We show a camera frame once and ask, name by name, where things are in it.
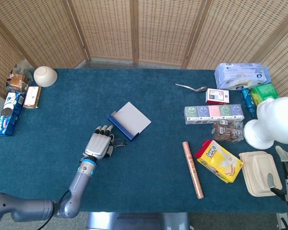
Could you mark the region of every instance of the white mannequin head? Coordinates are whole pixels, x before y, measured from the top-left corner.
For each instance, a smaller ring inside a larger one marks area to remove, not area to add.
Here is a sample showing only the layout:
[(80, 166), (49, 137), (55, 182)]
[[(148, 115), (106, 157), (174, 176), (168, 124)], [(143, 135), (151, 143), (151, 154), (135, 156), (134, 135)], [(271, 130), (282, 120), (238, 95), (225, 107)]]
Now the white mannequin head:
[(257, 149), (267, 149), (274, 140), (288, 144), (288, 97), (268, 98), (257, 107), (258, 120), (245, 125), (246, 141)]

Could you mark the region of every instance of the floor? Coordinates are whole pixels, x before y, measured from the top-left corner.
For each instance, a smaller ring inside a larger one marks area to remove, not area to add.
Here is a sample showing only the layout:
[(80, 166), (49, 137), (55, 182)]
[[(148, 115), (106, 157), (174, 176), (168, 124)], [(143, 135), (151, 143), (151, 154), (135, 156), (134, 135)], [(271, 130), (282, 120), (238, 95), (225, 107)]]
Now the floor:
[[(132, 65), (130, 61), (113, 62), (106, 59), (94, 59), (89, 63), (82, 63), (78, 68), (95, 69), (179, 69), (175, 66), (140, 63)], [(0, 111), (3, 100), (0, 99)], [(204, 214), (190, 215), (191, 225), (195, 230), (277, 230), (275, 214)], [(83, 230), (85, 229), (87, 214), (82, 212), (73, 219), (52, 219), (43, 229), (46, 230)], [(0, 230), (33, 230), (38, 229), (44, 222), (15, 223), (10, 215), (4, 215)], [(145, 226), (132, 226), (130, 230), (144, 230)]]

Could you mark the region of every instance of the metal spoon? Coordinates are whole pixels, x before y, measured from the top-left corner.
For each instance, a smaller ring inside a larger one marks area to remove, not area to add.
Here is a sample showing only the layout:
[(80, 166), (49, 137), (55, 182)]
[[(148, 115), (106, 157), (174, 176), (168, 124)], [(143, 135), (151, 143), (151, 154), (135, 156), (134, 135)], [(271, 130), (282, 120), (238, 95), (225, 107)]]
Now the metal spoon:
[(194, 88), (191, 88), (190, 86), (180, 85), (180, 84), (177, 84), (177, 83), (175, 83), (175, 85), (178, 85), (178, 86), (187, 88), (187, 89), (189, 89), (189, 90), (193, 90), (193, 91), (195, 91), (195, 92), (203, 92), (203, 91), (206, 91), (206, 90), (208, 89), (207, 86), (203, 86), (203, 87), (201, 87), (201, 88), (194, 89)]

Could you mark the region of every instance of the gray robotic arm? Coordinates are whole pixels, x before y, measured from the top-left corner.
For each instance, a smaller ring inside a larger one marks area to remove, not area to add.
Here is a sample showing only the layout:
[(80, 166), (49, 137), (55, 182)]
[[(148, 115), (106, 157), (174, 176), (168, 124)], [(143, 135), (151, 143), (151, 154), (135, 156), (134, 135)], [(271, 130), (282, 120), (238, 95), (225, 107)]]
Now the gray robotic arm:
[(16, 222), (46, 220), (52, 216), (58, 218), (73, 218), (80, 211), (81, 198), (85, 193), (97, 160), (110, 156), (113, 146), (110, 146), (114, 136), (110, 134), (113, 126), (97, 127), (83, 153), (80, 167), (69, 186), (71, 196), (60, 202), (49, 199), (20, 199), (0, 193), (0, 220), (6, 213), (11, 213)]

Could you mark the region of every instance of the blue carpet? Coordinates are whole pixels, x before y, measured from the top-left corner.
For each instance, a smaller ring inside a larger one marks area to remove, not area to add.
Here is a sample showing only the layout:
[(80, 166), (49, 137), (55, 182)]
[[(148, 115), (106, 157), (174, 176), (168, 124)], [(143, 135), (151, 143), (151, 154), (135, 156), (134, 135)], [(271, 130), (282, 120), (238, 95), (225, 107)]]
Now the blue carpet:
[[(287, 212), (278, 197), (251, 196), (242, 172), (226, 184), (195, 162), (205, 198), (196, 198), (182, 142), (191, 151), (212, 137), (212, 125), (185, 125), (185, 106), (205, 104), (192, 87), (216, 87), (211, 70), (57, 69), (58, 80), (43, 88), (39, 108), (23, 109), (13, 137), (0, 137), (0, 192), (22, 198), (59, 200), (98, 125), (128, 101), (151, 121), (133, 142), (98, 162), (82, 200), (82, 211), (117, 212)], [(230, 92), (241, 104), (240, 92)], [(246, 119), (249, 113), (244, 110)], [(118, 138), (127, 139), (117, 129)], [(238, 156), (254, 151), (245, 141), (220, 144)], [(275, 148), (272, 154), (284, 185)]]

